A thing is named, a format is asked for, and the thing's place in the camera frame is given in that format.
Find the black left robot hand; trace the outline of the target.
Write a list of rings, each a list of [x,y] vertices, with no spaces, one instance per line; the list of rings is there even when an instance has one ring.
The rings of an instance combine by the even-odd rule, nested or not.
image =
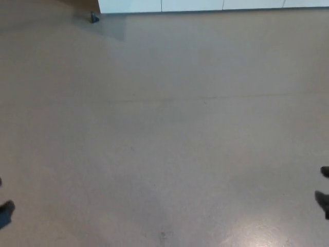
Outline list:
[[[8,200],[1,204],[0,207],[0,229],[5,228],[11,223],[11,217],[15,210],[15,204],[12,200]]]

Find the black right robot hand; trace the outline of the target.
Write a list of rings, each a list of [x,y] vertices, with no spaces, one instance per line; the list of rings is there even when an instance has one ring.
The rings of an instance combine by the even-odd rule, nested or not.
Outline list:
[[[322,166],[320,168],[321,174],[328,179],[328,166]],[[324,194],[320,191],[315,191],[315,200],[319,204],[319,206],[323,209],[325,213],[325,219],[328,220],[328,194]]]

